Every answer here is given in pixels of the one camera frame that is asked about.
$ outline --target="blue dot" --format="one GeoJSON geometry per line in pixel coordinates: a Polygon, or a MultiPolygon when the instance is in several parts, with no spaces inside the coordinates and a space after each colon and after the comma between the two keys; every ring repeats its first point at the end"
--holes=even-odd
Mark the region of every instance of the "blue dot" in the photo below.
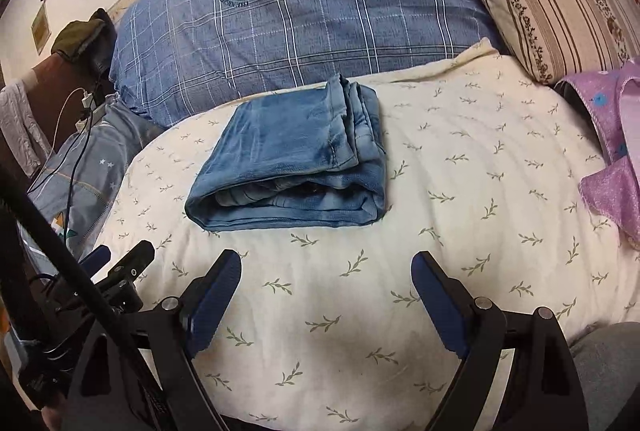
{"type": "Polygon", "coordinates": [[[592,101],[596,106],[604,106],[605,104],[607,104],[607,96],[600,92],[599,94],[595,94],[593,96],[592,101]]]}

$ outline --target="white towel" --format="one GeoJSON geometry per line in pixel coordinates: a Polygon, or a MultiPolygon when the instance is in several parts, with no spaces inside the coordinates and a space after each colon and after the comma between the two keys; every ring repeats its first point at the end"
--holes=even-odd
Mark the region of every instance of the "white towel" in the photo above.
{"type": "Polygon", "coordinates": [[[23,81],[0,90],[0,128],[16,162],[30,177],[51,153],[51,145],[33,118],[23,81]]]}

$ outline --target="brown floral trim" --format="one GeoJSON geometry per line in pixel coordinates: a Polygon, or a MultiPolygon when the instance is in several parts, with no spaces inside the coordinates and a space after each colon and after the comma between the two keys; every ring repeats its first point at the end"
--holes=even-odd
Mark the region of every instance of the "brown floral trim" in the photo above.
{"type": "Polygon", "coordinates": [[[549,73],[549,66],[545,63],[545,50],[538,44],[538,36],[535,34],[536,29],[531,25],[531,18],[526,14],[528,7],[523,5],[520,0],[507,0],[507,4],[516,28],[518,20],[524,26],[527,44],[533,51],[534,62],[538,70],[538,79],[542,83],[551,81],[553,76],[549,73]]]}
{"type": "Polygon", "coordinates": [[[622,29],[620,28],[618,19],[613,14],[607,0],[594,1],[596,2],[596,5],[598,5],[600,13],[607,21],[607,28],[609,29],[609,33],[611,34],[613,41],[616,43],[618,48],[618,58],[620,59],[620,64],[622,64],[629,59],[629,53],[626,49],[625,37],[622,34],[622,29]]]}

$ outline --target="blue gripper pad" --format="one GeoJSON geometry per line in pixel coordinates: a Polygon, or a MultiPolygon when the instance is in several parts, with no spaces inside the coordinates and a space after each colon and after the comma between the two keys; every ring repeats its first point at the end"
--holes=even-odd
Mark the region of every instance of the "blue gripper pad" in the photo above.
{"type": "Polygon", "coordinates": [[[185,303],[190,314],[187,314],[187,321],[183,321],[187,332],[186,351],[191,359],[211,344],[226,307],[240,283],[241,273],[240,256],[235,251],[225,249],[207,275],[194,280],[199,283],[193,302],[185,303]]]}
{"type": "Polygon", "coordinates": [[[99,245],[80,262],[80,267],[89,277],[93,277],[111,259],[111,251],[106,245],[99,245]]]}
{"type": "Polygon", "coordinates": [[[430,265],[428,258],[423,254],[428,253],[419,252],[411,262],[411,278],[414,281],[415,289],[418,291],[422,304],[427,309],[444,347],[455,352],[459,359],[464,359],[468,352],[465,320],[443,285],[443,282],[449,281],[449,278],[431,257],[431,254],[429,257],[433,261],[434,267],[430,265]]]}

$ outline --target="mattress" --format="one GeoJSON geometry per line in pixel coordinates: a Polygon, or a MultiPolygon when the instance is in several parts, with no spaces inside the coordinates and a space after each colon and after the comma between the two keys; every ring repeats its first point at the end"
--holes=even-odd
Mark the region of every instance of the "mattress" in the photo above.
{"type": "MultiPolygon", "coordinates": [[[[580,178],[604,166],[597,142],[553,90],[486,40],[455,59],[355,80],[380,99],[382,220],[199,228],[184,200],[231,103],[180,122],[134,159],[98,237],[113,256],[101,274],[140,239],[155,246],[136,282],[145,309],[180,295],[223,249],[241,255],[239,287],[194,359],[220,413],[291,431],[424,429],[459,362],[412,285],[422,250],[503,310],[548,306],[569,341],[640,320],[638,251],[578,194],[580,178]]],[[[501,356],[478,429],[493,423],[512,356],[501,356]]]]}

